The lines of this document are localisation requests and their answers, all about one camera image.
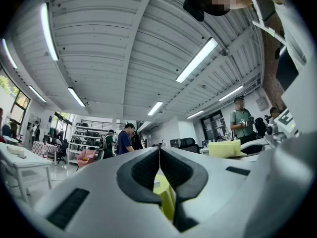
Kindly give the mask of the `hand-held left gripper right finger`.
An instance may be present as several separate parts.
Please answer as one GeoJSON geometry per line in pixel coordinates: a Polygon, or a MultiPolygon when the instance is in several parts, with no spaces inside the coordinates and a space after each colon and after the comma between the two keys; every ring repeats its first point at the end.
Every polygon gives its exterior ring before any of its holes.
{"type": "Polygon", "coordinates": [[[160,167],[175,187],[166,235],[269,235],[267,183],[272,151],[255,161],[206,157],[161,147],[160,167]]]}

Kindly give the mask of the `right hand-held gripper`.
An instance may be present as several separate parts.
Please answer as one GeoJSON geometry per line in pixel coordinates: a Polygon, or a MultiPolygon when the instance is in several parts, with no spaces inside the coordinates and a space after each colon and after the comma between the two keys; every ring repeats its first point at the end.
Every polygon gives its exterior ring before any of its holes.
{"type": "Polygon", "coordinates": [[[247,155],[259,154],[262,151],[277,147],[283,140],[299,136],[295,120],[289,109],[270,121],[264,139],[256,139],[241,145],[241,152],[247,155]]]}

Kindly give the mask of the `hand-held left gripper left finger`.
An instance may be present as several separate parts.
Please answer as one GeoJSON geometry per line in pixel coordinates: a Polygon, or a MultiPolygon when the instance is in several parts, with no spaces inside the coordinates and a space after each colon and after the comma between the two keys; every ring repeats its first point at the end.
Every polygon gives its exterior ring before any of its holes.
{"type": "Polygon", "coordinates": [[[177,228],[153,192],[157,147],[97,161],[52,189],[35,206],[49,238],[173,238],[177,228]]]}

